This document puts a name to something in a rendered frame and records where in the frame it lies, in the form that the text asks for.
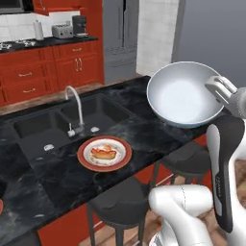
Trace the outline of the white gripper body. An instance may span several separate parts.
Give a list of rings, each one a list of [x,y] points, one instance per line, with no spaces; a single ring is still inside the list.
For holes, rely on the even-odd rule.
[[[223,76],[211,76],[205,83],[207,90],[222,104],[228,105],[233,94],[237,93],[235,85]]]

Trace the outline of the large white bowl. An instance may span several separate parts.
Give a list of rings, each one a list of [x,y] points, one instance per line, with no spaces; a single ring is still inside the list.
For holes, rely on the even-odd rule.
[[[192,129],[205,125],[224,108],[205,87],[212,76],[219,73],[202,63],[170,63],[148,82],[148,103],[155,115],[171,126]]]

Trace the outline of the red rimmed plate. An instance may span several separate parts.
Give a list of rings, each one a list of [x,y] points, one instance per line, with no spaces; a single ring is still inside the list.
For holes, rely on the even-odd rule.
[[[113,160],[96,159],[91,154],[92,148],[103,149],[105,145],[110,145],[116,152]],[[111,172],[125,166],[132,158],[132,148],[130,144],[116,136],[101,135],[91,138],[83,143],[77,152],[77,159],[81,165],[96,172]]]

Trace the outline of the cooked food piece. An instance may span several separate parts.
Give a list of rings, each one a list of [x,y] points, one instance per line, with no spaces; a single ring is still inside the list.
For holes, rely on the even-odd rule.
[[[103,149],[92,148],[91,154],[96,159],[102,159],[102,160],[113,160],[116,156],[116,152],[111,149],[110,145],[105,145]]]

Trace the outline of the black round stool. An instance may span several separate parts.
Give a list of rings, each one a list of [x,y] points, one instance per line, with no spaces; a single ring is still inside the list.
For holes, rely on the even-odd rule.
[[[186,185],[190,185],[193,179],[196,180],[198,185],[201,185],[210,171],[209,151],[207,147],[190,141],[181,148],[157,160],[154,164],[151,186],[156,184],[161,164],[171,171],[171,184],[174,184],[178,176],[182,176]]]
[[[143,184],[132,176],[87,202],[91,246],[96,246],[92,213],[115,229],[116,246],[123,246],[124,231],[134,227],[138,227],[138,246],[142,246],[150,190],[149,184]]]

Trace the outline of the grey fridge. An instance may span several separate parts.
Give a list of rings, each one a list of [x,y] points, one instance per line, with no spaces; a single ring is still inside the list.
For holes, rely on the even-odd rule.
[[[105,83],[136,74],[139,0],[103,0]]]

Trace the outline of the black double sink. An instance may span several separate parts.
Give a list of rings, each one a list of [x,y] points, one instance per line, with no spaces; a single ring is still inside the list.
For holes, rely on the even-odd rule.
[[[103,94],[88,96],[82,100],[85,129],[81,134],[69,137],[69,124],[79,127],[78,106],[75,99],[50,109],[36,111],[9,121],[13,135],[28,160],[57,150],[82,137],[99,135],[110,127],[128,120],[131,112],[117,105]],[[98,127],[97,133],[90,129]],[[53,144],[54,149],[45,152],[43,147]]]

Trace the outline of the white sink tap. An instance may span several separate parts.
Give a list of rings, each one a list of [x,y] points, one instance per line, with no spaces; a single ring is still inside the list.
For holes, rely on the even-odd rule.
[[[67,86],[65,88],[65,99],[68,100],[69,96],[68,96],[68,92],[71,91],[77,101],[77,106],[78,106],[78,115],[79,115],[79,127],[76,129],[72,128],[72,124],[69,124],[69,131],[67,132],[69,137],[72,137],[76,134],[81,134],[84,129],[85,129],[85,123],[84,123],[84,119],[83,119],[83,108],[82,108],[82,103],[81,103],[81,99],[76,91],[76,89],[73,86]]]

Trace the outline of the black coffee machine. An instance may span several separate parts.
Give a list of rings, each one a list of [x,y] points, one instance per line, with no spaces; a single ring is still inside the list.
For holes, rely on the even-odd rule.
[[[83,15],[72,16],[73,33],[75,37],[87,37],[86,17]]]

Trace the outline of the silver toaster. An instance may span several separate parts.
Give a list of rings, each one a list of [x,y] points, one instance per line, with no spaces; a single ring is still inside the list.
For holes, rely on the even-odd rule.
[[[52,36],[58,39],[66,39],[74,37],[73,27],[67,24],[53,25]]]

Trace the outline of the red base cupboards run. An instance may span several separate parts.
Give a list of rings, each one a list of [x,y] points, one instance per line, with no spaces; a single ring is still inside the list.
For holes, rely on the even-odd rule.
[[[104,83],[96,37],[0,52],[0,107],[93,83]]]

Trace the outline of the white paper towel roll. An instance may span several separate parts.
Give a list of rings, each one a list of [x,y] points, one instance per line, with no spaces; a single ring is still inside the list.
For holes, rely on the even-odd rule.
[[[36,40],[44,40],[42,25],[38,20],[34,22],[34,29],[35,29]]]

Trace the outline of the black hob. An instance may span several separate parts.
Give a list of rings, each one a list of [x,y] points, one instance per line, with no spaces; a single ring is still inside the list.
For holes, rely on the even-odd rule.
[[[11,50],[20,50],[24,48],[34,47],[37,43],[34,40],[19,39],[16,41],[0,42],[0,52]]]

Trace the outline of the dark microwave oven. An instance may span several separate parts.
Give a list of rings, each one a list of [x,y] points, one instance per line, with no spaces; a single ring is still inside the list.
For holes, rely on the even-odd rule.
[[[0,14],[32,12],[33,0],[0,0]]]

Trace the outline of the red wall cupboards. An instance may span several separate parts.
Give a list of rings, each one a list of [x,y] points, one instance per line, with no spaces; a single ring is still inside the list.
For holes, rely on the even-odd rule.
[[[33,0],[35,13],[48,15],[50,12],[79,11],[86,14],[99,10],[102,0]]]

